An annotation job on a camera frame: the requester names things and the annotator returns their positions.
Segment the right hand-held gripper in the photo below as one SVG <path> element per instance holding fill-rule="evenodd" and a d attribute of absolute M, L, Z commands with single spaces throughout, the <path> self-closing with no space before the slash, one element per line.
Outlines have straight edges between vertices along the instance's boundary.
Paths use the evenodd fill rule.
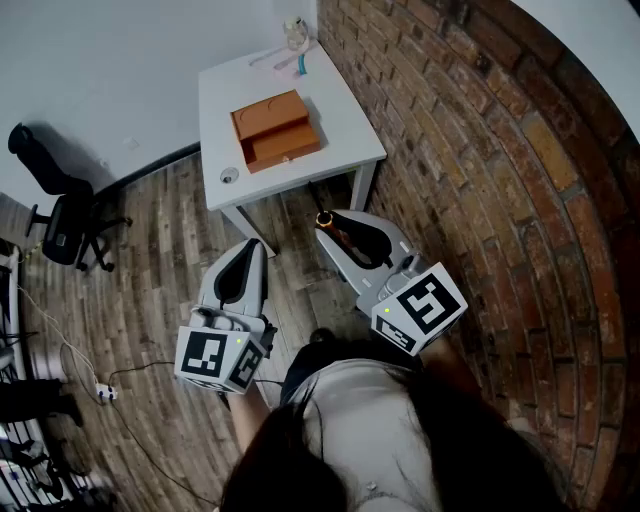
<path fill-rule="evenodd" d="M 331 211 L 331 227 L 317 227 L 321 247 L 359 296 L 371 329 L 415 356 L 448 330 L 468 304 L 441 263 L 430 265 L 399 228 L 384 218 Z"/>

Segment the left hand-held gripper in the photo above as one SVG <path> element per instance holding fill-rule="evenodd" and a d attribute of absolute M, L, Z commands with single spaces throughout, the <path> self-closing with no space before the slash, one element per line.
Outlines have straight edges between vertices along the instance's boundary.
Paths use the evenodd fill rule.
<path fill-rule="evenodd" d="M 263 244 L 248 239 L 207 269 L 200 305 L 178 331 L 177 377 L 216 392 L 247 392 L 260 364 L 270 356 L 277 333 L 261 316 L 268 297 L 267 260 Z"/>

